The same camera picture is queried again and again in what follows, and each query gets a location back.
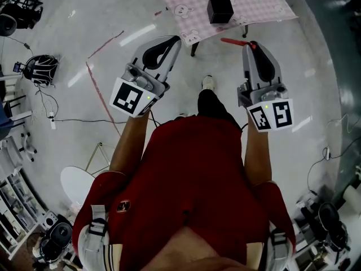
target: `white sneaker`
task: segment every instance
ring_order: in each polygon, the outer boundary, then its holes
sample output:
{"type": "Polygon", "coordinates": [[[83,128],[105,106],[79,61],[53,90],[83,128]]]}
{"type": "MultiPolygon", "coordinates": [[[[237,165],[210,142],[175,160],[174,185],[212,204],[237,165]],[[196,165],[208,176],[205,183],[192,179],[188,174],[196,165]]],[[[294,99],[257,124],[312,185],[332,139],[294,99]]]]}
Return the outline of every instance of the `white sneaker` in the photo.
{"type": "Polygon", "coordinates": [[[211,75],[207,75],[202,80],[202,90],[204,89],[210,89],[211,91],[214,91],[215,89],[214,80],[211,75]]]}

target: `logo patch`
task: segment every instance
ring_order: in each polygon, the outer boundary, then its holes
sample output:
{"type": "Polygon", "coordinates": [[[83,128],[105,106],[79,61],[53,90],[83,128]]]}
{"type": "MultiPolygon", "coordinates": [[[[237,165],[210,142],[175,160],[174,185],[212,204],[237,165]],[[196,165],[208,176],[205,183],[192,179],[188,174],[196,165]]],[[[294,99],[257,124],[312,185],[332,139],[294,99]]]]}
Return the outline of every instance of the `logo patch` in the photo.
{"type": "Polygon", "coordinates": [[[119,203],[117,207],[117,213],[125,213],[130,209],[130,201],[129,200],[123,200],[119,203]]]}

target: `red handle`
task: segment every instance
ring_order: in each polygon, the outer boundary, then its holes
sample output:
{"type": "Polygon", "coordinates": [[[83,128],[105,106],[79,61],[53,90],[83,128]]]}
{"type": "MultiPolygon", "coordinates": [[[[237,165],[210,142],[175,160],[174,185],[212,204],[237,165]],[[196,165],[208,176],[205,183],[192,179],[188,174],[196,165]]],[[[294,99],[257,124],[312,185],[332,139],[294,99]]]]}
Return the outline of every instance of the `red handle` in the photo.
{"type": "Polygon", "coordinates": [[[250,45],[253,49],[256,48],[256,46],[250,42],[247,41],[242,41],[242,40],[235,40],[235,39],[230,39],[230,38],[221,38],[221,41],[223,42],[227,42],[230,44],[235,44],[235,45],[239,45],[239,46],[245,46],[245,45],[250,45]]]}

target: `pink checkered tablecloth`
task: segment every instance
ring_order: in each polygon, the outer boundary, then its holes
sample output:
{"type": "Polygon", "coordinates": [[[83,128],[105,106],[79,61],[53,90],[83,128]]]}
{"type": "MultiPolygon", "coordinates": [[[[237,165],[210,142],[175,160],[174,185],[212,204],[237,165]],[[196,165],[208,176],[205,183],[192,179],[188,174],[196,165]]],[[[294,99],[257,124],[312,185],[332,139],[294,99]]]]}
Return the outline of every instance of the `pink checkered tablecloth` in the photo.
{"type": "Polygon", "coordinates": [[[177,21],[186,45],[192,45],[217,33],[253,23],[294,19],[285,0],[231,0],[234,15],[227,24],[210,24],[208,0],[165,0],[177,21]]]}

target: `red shirt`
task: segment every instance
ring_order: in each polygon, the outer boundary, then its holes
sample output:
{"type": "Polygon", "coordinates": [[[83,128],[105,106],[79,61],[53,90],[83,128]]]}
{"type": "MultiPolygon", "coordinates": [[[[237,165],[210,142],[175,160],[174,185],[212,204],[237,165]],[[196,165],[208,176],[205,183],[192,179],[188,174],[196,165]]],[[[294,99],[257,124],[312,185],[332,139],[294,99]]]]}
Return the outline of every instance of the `red shirt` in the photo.
{"type": "Polygon", "coordinates": [[[109,211],[111,244],[123,244],[121,270],[140,270],[187,225],[220,256],[246,263],[246,244],[266,242],[269,221],[294,231],[276,184],[250,187],[241,158],[241,131],[225,120],[188,117],[158,127],[131,180],[116,172],[96,178],[73,229],[91,222],[91,205],[109,211]],[[123,200],[125,213],[117,213],[123,200]]]}

